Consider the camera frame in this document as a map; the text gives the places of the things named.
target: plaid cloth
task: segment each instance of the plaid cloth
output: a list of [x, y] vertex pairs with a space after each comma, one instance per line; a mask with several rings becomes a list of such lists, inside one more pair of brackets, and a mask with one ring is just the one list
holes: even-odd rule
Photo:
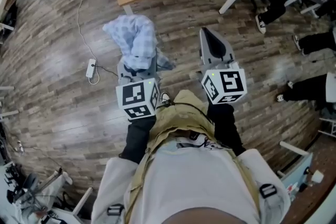
[[175, 65], [157, 48], [154, 24], [144, 15], [121, 15], [103, 26], [121, 49], [124, 64], [137, 71], [149, 69], [156, 55], [157, 69], [172, 70]]

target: white cable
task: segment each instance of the white cable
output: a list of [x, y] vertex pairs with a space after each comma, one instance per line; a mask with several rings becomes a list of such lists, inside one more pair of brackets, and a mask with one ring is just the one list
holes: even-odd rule
[[[86, 43], [85, 38], [84, 38], [84, 36], [82, 35], [82, 33], [81, 33], [81, 31], [80, 31], [80, 25], [79, 25], [79, 10], [80, 10], [80, 7], [82, 6], [82, 3], [83, 3], [83, 0], [80, 1], [80, 4], [79, 4], [78, 9], [77, 9], [77, 25], [78, 25], [78, 32], [79, 32], [80, 36], [82, 37], [84, 44], [89, 48], [89, 50], [90, 50], [92, 56], [95, 58], [95, 60], [96, 60], [96, 66], [97, 66], [97, 65], [98, 65], [98, 59], [97, 59], [97, 57], [93, 54], [92, 49], [91, 49], [90, 46]], [[100, 76], [99, 76], [98, 68], [97, 68], [97, 67], [96, 67], [96, 73], [97, 73], [97, 75], [98, 75], [98, 81], [97, 81], [96, 83], [92, 83], [92, 82], [90, 81], [90, 78], [88, 78], [88, 79], [89, 79], [89, 83], [90, 83], [91, 85], [96, 85], [96, 84], [98, 84], [98, 82], [100, 81]]]

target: shoe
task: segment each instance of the shoe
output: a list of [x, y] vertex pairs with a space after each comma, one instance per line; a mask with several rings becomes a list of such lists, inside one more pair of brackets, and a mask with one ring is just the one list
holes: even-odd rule
[[259, 31], [260, 31], [262, 34], [265, 34], [265, 33], [266, 33], [266, 25], [265, 25], [265, 23], [259, 18], [259, 15], [256, 16], [256, 23], [257, 23], [257, 26], [258, 26]]
[[283, 95], [283, 94], [279, 94], [279, 95], [277, 96], [277, 101], [278, 101], [278, 102], [282, 102], [282, 101], [284, 101], [284, 95]]
[[320, 16], [318, 16], [318, 15], [316, 14], [316, 12], [315, 12], [314, 9], [311, 10], [311, 13], [312, 13], [312, 15], [314, 16], [315, 19], [319, 19], [319, 18], [320, 18]]
[[299, 37], [297, 35], [293, 35], [293, 41], [295, 43], [295, 46], [298, 48], [298, 50], [302, 51], [300, 44], [299, 44]]
[[294, 83], [291, 81], [287, 81], [287, 86], [291, 89], [293, 89]]
[[71, 179], [71, 177], [69, 176], [69, 174], [68, 174], [67, 172], [63, 172], [62, 175], [64, 176], [65, 181], [66, 181], [69, 185], [72, 185], [72, 179]]
[[162, 92], [160, 96], [161, 104], [167, 104], [170, 102], [170, 96], [167, 92]]

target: khaki vest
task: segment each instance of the khaki vest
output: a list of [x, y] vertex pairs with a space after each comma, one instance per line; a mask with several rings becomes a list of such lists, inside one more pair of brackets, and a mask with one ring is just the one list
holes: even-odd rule
[[[132, 179], [130, 203], [128, 210], [125, 212], [125, 224], [129, 224], [130, 222], [132, 209], [139, 193], [142, 190], [146, 172], [151, 165], [152, 160], [154, 159], [153, 154], [170, 136], [170, 134], [177, 130], [190, 130], [205, 134], [211, 141], [217, 143], [217, 140], [215, 139], [215, 127], [205, 117], [207, 113], [207, 106], [205, 106], [200, 99], [198, 99], [191, 91], [182, 90], [178, 93], [174, 102], [186, 104], [176, 104], [167, 108], [159, 108], [156, 111], [156, 123], [150, 132], [150, 139], [147, 144], [145, 156], [139, 164], [139, 167]], [[227, 151], [230, 153], [233, 161], [236, 163], [242, 178], [244, 179], [244, 182], [256, 204], [256, 207], [260, 212], [259, 191], [251, 177], [250, 172], [243, 164], [240, 163], [232, 150]]]

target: black pants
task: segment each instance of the black pants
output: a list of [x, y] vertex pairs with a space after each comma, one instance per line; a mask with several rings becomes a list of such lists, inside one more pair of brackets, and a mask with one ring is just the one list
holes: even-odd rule
[[336, 51], [336, 43], [332, 31], [301, 38], [299, 45], [305, 54], [326, 48]]
[[326, 81], [326, 74], [300, 81], [293, 85], [293, 89], [284, 92], [283, 98], [286, 101], [316, 100], [318, 103], [325, 103]]
[[328, 0], [327, 2], [323, 3], [322, 6], [315, 11], [315, 13], [317, 16], [322, 17], [325, 14], [331, 14], [335, 11], [336, 11], [336, 1]]
[[[232, 148], [238, 156], [245, 149], [237, 132], [233, 112], [231, 105], [210, 103], [207, 116], [215, 123], [215, 138], [223, 145]], [[120, 158], [140, 163], [147, 148], [149, 132], [155, 121], [155, 116], [132, 121], [128, 126], [126, 147], [119, 155]]]
[[266, 24], [274, 22], [276, 19], [281, 17], [285, 12], [285, 1], [284, 0], [269, 0], [270, 6], [268, 10], [259, 15], [260, 19]]

